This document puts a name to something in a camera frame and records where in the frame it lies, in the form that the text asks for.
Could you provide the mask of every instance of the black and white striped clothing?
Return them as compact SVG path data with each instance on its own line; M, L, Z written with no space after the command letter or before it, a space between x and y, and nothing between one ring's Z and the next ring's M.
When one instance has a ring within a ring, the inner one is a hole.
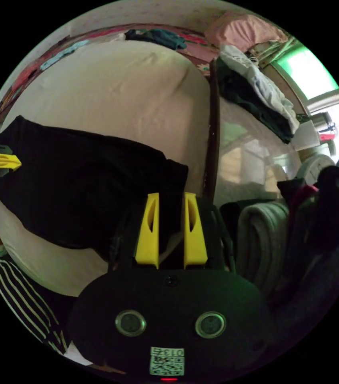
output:
M71 340L64 326L56 318L45 295L42 296L41 289L24 275L8 255L0 257L0 294L37 340L59 354L67 352Z

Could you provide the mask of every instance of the dark clothing pile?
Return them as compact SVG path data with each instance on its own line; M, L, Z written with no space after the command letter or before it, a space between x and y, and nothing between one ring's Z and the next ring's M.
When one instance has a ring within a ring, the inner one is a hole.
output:
M0 200L23 226L65 248L107 260L119 220L133 203L160 194L160 246L180 228L188 167L149 146L46 127L18 116L0 133L22 166L0 178Z
M220 57L216 60L216 73L220 95L224 99L244 108L285 144L291 141L293 134L288 120L266 106L248 81L239 73L231 70Z
M151 29L143 34L138 34L135 29L131 29L125 34L125 39L147 41L173 50L185 49L187 47L182 37L174 32L159 28Z

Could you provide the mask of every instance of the colorful fabric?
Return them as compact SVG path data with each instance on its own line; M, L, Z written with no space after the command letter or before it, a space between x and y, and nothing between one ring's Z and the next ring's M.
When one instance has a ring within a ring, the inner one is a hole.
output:
M268 41L285 43L288 38L276 26L255 15L226 12L205 31L205 37L216 47L234 45L246 52L254 45Z

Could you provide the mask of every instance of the qr code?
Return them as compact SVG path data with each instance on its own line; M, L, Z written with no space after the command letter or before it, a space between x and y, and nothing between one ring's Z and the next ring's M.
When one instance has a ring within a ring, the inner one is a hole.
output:
M151 348L149 367L151 375L183 376L184 365L183 348Z

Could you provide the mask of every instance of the bed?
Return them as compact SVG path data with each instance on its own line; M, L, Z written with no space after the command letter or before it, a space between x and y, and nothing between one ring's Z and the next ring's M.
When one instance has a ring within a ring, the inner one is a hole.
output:
M101 37L33 78L6 109L1 131L22 115L46 126L143 142L188 165L186 191L212 201L220 116L214 61L203 73L165 47ZM78 296L107 272L92 249L65 249L33 235L1 202L0 237L28 276L60 294Z

